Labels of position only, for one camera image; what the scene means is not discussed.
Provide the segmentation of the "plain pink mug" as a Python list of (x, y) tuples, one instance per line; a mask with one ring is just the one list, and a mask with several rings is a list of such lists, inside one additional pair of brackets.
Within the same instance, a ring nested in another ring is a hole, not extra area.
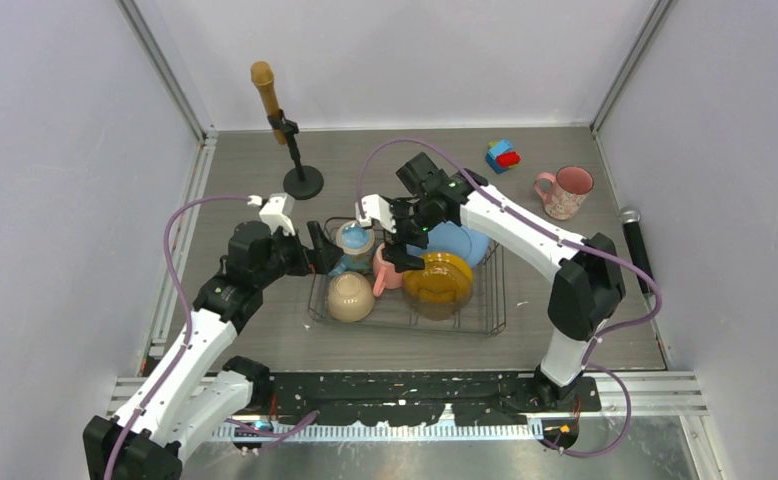
[(372, 292), (375, 297), (380, 297), (385, 290), (399, 289), (403, 284), (403, 275), (395, 270), (391, 262), (383, 258), (385, 246), (385, 243), (381, 243), (372, 257), (374, 274)]

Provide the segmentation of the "pink patterned mug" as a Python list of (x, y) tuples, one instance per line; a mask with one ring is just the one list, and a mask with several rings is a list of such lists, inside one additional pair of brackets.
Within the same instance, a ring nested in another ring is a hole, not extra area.
[(573, 218), (595, 186), (589, 171), (578, 166), (566, 166), (556, 173), (540, 173), (533, 188), (545, 213), (560, 221)]

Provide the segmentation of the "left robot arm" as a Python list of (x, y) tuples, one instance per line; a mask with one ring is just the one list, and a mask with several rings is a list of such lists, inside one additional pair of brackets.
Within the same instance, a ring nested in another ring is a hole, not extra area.
[(92, 479), (178, 479), (184, 464), (227, 418), (263, 412), (272, 398), (265, 365), (236, 356), (213, 383), (201, 380), (263, 304), (266, 287), (284, 276), (332, 270), (342, 250), (317, 221), (311, 247), (283, 227), (237, 225), (219, 269), (199, 289), (190, 319), (153, 372), (111, 418), (93, 417), (83, 431)]

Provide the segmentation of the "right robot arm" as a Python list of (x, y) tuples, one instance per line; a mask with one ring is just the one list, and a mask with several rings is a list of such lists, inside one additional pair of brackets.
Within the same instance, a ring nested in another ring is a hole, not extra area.
[(612, 240), (559, 229), (477, 173), (461, 168), (450, 175), (425, 153), (396, 175), (407, 196), (359, 193), (356, 211), (361, 225), (378, 223), (387, 233), (384, 256), (397, 270), (423, 269), (423, 260), (409, 254), (408, 246), (424, 247), (437, 225), (450, 222), (486, 235), (550, 283), (547, 315), (553, 333), (528, 382), (528, 398), (545, 409), (563, 409), (575, 398), (595, 335), (626, 295)]

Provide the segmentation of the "blue glazed mug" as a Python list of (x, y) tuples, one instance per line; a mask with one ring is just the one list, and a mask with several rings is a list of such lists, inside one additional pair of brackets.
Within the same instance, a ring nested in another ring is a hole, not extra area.
[(344, 223), (335, 234), (335, 244), (342, 249), (343, 255), (329, 276), (335, 277), (348, 271), (370, 274), (375, 242), (375, 233), (371, 228), (361, 226), (356, 220)]

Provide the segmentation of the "light blue plate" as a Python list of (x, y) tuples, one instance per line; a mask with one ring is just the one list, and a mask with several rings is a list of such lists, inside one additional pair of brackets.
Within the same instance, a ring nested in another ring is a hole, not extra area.
[(486, 256), (490, 238), (467, 226), (443, 222), (428, 232), (426, 247), (407, 246), (407, 253), (421, 257), (425, 253), (446, 252), (463, 259), (470, 267), (476, 267)]

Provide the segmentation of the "yellow plate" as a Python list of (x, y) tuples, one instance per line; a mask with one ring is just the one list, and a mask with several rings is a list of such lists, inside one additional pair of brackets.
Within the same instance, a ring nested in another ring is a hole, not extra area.
[(402, 287), (414, 299), (434, 304), (463, 304), (473, 294), (474, 274), (461, 257), (448, 252), (421, 256), (422, 270), (403, 274)]

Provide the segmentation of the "black microphone stand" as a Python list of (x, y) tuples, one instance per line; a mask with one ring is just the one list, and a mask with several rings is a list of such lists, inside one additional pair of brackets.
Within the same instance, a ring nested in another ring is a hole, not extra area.
[(302, 164), (301, 152), (296, 140), (296, 135), (300, 132), (297, 123), (289, 120), (282, 109), (276, 115), (269, 115), (268, 121), (275, 131), (282, 134), (294, 164), (284, 177), (284, 192), (295, 200), (309, 200), (316, 197), (323, 189), (324, 177), (317, 168)]

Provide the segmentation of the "beige floral bowl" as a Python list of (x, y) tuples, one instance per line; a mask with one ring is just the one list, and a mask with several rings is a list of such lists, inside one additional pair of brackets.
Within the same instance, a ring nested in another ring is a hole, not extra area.
[(328, 294), (329, 315), (343, 323), (359, 322), (373, 310), (375, 296), (365, 276), (344, 272), (331, 279)]

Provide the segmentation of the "colourful toy block stack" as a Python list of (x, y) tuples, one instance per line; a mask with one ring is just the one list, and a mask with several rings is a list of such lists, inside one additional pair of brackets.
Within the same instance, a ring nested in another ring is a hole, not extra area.
[(521, 156), (514, 150), (509, 140), (502, 139), (487, 145), (484, 160), (496, 174), (501, 174), (518, 166), (521, 163)]

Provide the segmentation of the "brown microphone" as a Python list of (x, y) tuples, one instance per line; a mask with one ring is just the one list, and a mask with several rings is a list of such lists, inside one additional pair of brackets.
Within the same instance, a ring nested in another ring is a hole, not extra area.
[(270, 65), (265, 61), (254, 62), (250, 67), (250, 77), (260, 95), (266, 117), (269, 120), (275, 138), (280, 145), (285, 145), (285, 136), (278, 128), (282, 122), (283, 115), (275, 90), (275, 76)]

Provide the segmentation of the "black handheld microphone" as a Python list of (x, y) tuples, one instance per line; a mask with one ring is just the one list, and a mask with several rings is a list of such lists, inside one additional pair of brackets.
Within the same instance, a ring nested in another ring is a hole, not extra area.
[(619, 220), (633, 265), (653, 280), (654, 275), (641, 229), (640, 212), (633, 207), (622, 208)]

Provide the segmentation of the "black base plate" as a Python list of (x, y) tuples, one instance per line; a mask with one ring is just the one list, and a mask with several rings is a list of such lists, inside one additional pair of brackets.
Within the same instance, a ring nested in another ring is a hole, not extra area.
[(500, 426), (596, 413), (601, 402), (591, 377), (560, 388), (517, 371), (279, 372), (251, 406), (288, 424), (315, 412), (324, 426), (430, 426), (445, 414), (459, 426)]

